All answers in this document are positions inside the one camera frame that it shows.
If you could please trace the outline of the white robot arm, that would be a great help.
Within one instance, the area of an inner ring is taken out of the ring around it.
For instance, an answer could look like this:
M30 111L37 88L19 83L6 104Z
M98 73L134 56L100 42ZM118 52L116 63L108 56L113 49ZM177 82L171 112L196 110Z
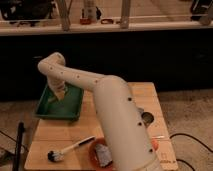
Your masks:
M64 56L58 52L42 59L37 67L56 95L65 82L93 93L96 114L117 171L163 171L125 80L66 67Z

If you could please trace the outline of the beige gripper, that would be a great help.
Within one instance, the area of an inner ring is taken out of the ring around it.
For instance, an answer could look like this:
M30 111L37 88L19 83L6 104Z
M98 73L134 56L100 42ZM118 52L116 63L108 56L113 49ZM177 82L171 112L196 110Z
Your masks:
M58 100L63 100L65 97L65 87L53 87L52 91Z

